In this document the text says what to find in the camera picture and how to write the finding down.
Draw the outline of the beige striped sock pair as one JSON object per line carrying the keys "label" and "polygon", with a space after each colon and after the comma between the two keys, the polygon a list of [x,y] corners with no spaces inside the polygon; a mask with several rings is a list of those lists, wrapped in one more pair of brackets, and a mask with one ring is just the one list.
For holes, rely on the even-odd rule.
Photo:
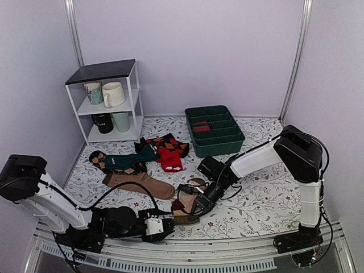
{"label": "beige striped sock pair", "polygon": [[[190,185],[203,185],[206,184],[206,187],[209,183],[206,183],[203,179],[199,177],[194,177],[189,179],[186,184]],[[196,199],[198,194],[196,195],[188,195],[186,193],[177,193],[176,199],[172,202],[171,212],[173,215],[173,224],[175,226],[180,225],[194,225],[200,222],[199,217],[190,216],[191,210],[193,207],[194,200]]]}

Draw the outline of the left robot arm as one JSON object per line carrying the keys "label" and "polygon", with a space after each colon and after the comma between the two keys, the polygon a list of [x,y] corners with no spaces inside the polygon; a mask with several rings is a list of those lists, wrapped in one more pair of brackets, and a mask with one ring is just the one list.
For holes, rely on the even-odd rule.
{"label": "left robot arm", "polygon": [[127,206],[83,207],[54,182],[46,165],[40,156],[10,155],[1,170],[1,197],[28,207],[61,244],[88,249],[91,243],[101,246],[105,238],[124,237],[159,242],[174,232],[171,214],[156,204],[139,212]]}

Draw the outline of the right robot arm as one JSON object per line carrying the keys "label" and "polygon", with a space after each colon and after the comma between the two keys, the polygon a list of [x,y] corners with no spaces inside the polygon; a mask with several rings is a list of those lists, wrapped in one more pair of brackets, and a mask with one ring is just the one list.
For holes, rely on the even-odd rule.
{"label": "right robot arm", "polygon": [[299,248],[306,248],[316,239],[321,222],[320,208],[324,199],[323,181],[329,167],[330,155],[319,138],[288,125],[283,131],[264,143],[226,162],[206,156],[198,170],[210,181],[194,200],[191,212],[206,215],[224,193],[240,179],[271,167],[283,167],[299,186],[300,226],[294,236]]}

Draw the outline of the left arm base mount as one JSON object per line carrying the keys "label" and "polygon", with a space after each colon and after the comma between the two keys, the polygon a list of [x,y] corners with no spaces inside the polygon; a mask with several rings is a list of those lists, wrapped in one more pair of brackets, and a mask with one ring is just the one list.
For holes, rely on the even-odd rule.
{"label": "left arm base mount", "polygon": [[55,233],[56,242],[73,249],[100,253],[106,236],[89,230],[68,229],[66,233]]}

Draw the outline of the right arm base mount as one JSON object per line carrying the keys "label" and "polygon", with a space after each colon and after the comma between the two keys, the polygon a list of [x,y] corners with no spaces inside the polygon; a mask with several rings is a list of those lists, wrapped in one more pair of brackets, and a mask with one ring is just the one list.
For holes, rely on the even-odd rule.
{"label": "right arm base mount", "polygon": [[274,237],[273,245],[279,254],[317,246],[323,243],[323,238],[319,228],[303,227],[299,225],[299,230],[293,233],[277,235]]}

